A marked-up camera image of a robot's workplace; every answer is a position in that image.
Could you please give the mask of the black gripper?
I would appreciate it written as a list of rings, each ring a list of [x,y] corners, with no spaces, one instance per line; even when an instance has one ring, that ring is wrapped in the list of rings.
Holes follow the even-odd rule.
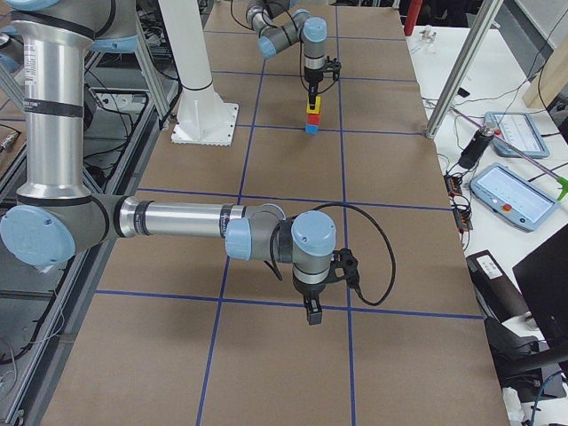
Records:
[[[319,84],[323,81],[324,75],[331,75],[332,81],[336,82],[339,80],[341,68],[342,64],[337,58],[304,56],[304,80],[307,82],[310,110],[316,107],[317,97],[320,94]]]
[[[348,288],[360,290],[359,262],[348,248],[334,250],[329,266],[322,272],[304,272],[295,264],[295,289],[303,296],[306,320],[309,326],[322,322],[320,293],[327,284],[344,280]]]

